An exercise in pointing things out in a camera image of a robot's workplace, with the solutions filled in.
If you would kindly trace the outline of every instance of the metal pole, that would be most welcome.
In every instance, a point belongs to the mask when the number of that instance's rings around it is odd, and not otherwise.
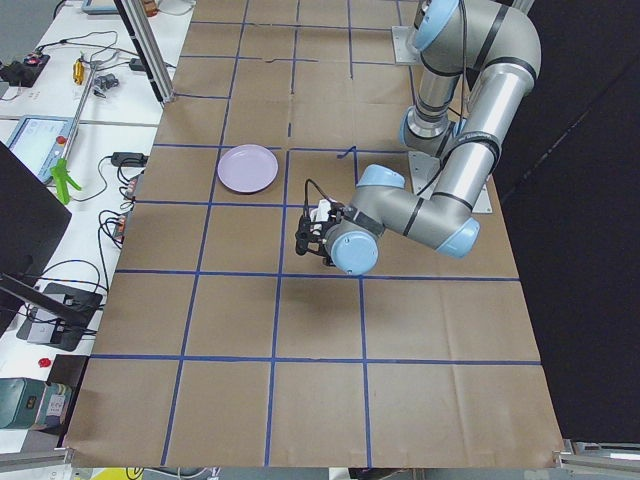
[[[72,458],[73,450],[70,448],[40,453],[3,453],[0,454],[0,473],[65,465],[71,463]]]
[[[174,99],[173,84],[140,0],[114,0],[156,98],[161,103]]]
[[[76,114],[73,117],[71,122],[71,130],[69,131],[69,136],[67,137],[67,141],[64,144],[64,149],[62,150],[62,155],[60,158],[68,159],[67,155],[71,152],[71,148],[76,139],[76,133],[78,133],[78,125],[80,124],[80,115],[82,114],[82,109],[84,105],[87,103],[87,98],[89,98],[89,94],[93,90],[93,79],[96,76],[96,71],[98,70],[97,65],[94,62],[91,62],[91,70],[89,72],[89,76],[87,77],[87,83],[84,86],[84,90],[82,91],[82,96],[80,97],[80,103],[78,104],[78,108],[76,109]]]

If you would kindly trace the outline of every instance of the white desk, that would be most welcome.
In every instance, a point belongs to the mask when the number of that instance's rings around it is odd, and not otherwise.
[[[82,12],[80,6],[79,1],[68,1],[42,37],[39,45],[85,35],[92,31],[113,30],[118,33],[118,41],[114,46],[135,52],[135,47],[119,16],[87,15]],[[179,0],[166,0],[163,3],[163,9],[165,8],[167,11],[184,10],[185,3]],[[190,19],[191,12],[182,16],[158,13],[149,19],[165,62],[177,64]],[[114,39],[113,34],[106,34],[93,35],[76,41],[109,45]],[[88,58],[98,50],[98,48],[76,45],[47,47],[44,53],[51,55],[51,59],[35,85],[32,88],[22,89],[22,94],[10,102],[1,102],[0,118],[16,119],[25,114],[73,117],[84,88],[73,83],[73,64],[81,52],[84,52],[85,58]],[[104,52],[97,58],[106,59],[110,55],[110,52]],[[133,55],[121,53],[106,66],[126,61],[131,57]],[[169,68],[171,76],[173,72],[174,69]],[[120,85],[109,90],[106,99],[90,95],[80,117],[81,120],[157,126],[162,115],[162,107],[153,94],[146,74],[133,72],[127,65],[104,71],[101,75],[107,73],[113,73],[120,81]],[[4,98],[13,97],[17,91],[17,87],[9,88]]]
[[[0,120],[0,140],[6,142],[16,126],[16,121]],[[97,164],[106,155],[114,151],[130,151],[149,154],[155,136],[155,127],[123,127],[114,125],[81,125],[73,151],[69,157],[69,169],[71,177],[83,188],[81,192],[70,189],[72,196],[84,198],[91,196],[102,187],[102,181],[97,175]],[[140,169],[125,169],[130,176]],[[118,192],[120,183],[116,179],[116,167],[106,160],[102,166],[102,173],[108,184],[107,190],[88,202],[71,201],[67,208],[71,211],[71,223],[54,253],[50,265],[68,259],[83,259],[96,265],[102,270],[100,254],[98,251],[97,230],[98,212],[103,209],[120,211],[122,196]],[[109,277],[113,275],[119,250],[116,249],[108,238],[103,236],[103,251]],[[72,278],[75,280],[88,280],[95,282],[96,274],[89,266],[70,263],[62,265],[49,274],[54,278]],[[41,281],[39,285],[45,286],[48,282]],[[91,286],[82,284],[70,284],[71,286],[92,290]],[[94,315],[89,328],[97,329],[100,325],[101,312]],[[46,379],[49,368],[40,368],[38,360],[46,357],[54,359],[58,353],[68,353],[43,345],[26,343],[16,338],[16,333],[24,317],[18,315],[7,332],[0,337],[0,377],[30,377]],[[93,340],[83,340],[78,348],[71,352],[74,355],[89,355],[93,347]],[[20,451],[26,430],[0,431],[0,453]]]
[[[79,1],[68,1],[39,44],[80,36],[91,31],[115,30],[118,32],[118,42],[115,46],[135,51],[124,24],[118,16],[89,16],[80,10],[80,5]],[[166,0],[163,8],[179,11],[185,8],[184,5],[184,2],[178,0]],[[158,46],[166,62],[177,64],[190,18],[191,13],[179,17],[159,13],[150,19]],[[108,45],[113,38],[114,35],[100,35],[78,41]],[[17,121],[12,119],[26,114],[72,117],[84,88],[73,83],[73,63],[80,56],[81,51],[88,56],[97,50],[97,48],[71,45],[52,46],[45,49],[45,53],[51,55],[51,60],[35,86],[23,89],[22,95],[10,102],[0,103],[0,140],[6,143],[17,125]],[[120,60],[111,63],[118,63],[130,57],[131,55],[121,54]],[[173,69],[169,69],[169,72],[173,75]],[[97,175],[97,165],[102,157],[111,155],[115,151],[141,152],[148,155],[162,115],[162,107],[156,100],[144,73],[132,72],[126,65],[104,73],[116,75],[120,85],[109,90],[106,99],[91,95],[82,112],[77,140],[68,158],[71,177],[83,187],[81,192],[70,190],[71,195],[77,198],[91,196],[101,189],[102,181]],[[17,88],[9,88],[4,98],[11,98],[17,90]],[[139,169],[125,169],[125,173],[131,174],[135,170],[139,171]],[[72,213],[71,223],[50,265],[67,259],[84,259],[102,270],[97,242],[98,212],[103,209],[120,211],[119,207],[123,200],[118,191],[120,183],[116,178],[116,168],[108,160],[103,164],[102,173],[108,184],[108,189],[103,194],[88,202],[71,201],[68,205]],[[111,277],[120,252],[106,237],[103,237],[102,244],[107,271]],[[78,263],[62,265],[48,275],[54,278],[96,280],[93,269]],[[41,281],[40,286],[44,287],[46,283]],[[81,284],[72,286],[92,289],[90,286],[83,287]],[[89,328],[97,329],[100,318],[101,312],[97,312]],[[0,337],[0,352],[2,352],[0,377],[46,379],[50,369],[40,368],[38,360],[43,357],[53,360],[58,353],[66,352],[42,345],[28,344],[17,339],[16,333],[23,322],[24,317],[18,315],[7,332]],[[92,339],[83,340],[72,353],[89,355],[92,346]],[[26,434],[26,430],[0,431],[0,453],[20,451]]]

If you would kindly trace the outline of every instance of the yellow object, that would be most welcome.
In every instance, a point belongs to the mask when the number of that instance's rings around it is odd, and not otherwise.
[[[84,81],[84,65],[80,59],[76,60],[76,63],[73,64],[73,81],[76,82],[77,85],[82,85]]]
[[[128,480],[132,478],[142,480],[142,469],[132,467],[94,469],[94,474],[92,475],[91,480]]]

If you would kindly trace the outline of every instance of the computer monitor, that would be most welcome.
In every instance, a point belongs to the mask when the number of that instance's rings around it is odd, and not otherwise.
[[[102,296],[59,284],[48,285],[46,295],[32,288],[70,220],[71,213],[0,142],[0,335],[28,302],[67,326],[52,346],[75,349]],[[74,301],[65,304],[69,298]],[[27,319],[18,337],[27,339],[32,325]]]

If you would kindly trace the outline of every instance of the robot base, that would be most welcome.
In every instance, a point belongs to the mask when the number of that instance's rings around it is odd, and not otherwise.
[[[412,151],[409,152],[408,155],[409,169],[411,171],[411,187],[413,188],[413,192],[417,193],[429,180],[431,180],[431,178],[433,178],[433,175],[436,174],[438,171],[439,160],[422,152]],[[431,198],[431,194],[433,193],[433,188],[436,183],[437,182],[433,182],[433,184],[420,196],[425,200]],[[473,207],[473,213],[493,213],[486,185],[482,187],[478,201]]]

